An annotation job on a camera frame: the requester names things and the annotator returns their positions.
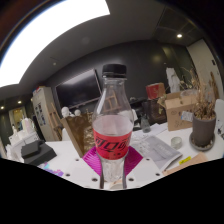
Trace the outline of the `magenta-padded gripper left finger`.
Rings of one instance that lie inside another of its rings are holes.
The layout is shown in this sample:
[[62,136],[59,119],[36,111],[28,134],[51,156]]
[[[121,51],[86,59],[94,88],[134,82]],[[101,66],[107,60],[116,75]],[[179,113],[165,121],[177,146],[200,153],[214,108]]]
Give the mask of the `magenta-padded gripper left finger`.
[[66,165],[63,178],[84,188],[99,189],[101,163],[96,155],[88,153],[84,158],[75,154]]

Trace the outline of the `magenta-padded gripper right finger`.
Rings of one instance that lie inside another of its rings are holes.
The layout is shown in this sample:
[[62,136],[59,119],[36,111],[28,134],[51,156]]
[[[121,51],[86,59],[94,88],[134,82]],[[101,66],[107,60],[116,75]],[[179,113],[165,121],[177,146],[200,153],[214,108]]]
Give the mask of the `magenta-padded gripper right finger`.
[[151,158],[142,157],[133,147],[129,147],[124,161],[124,189],[143,187],[162,177],[162,172]]

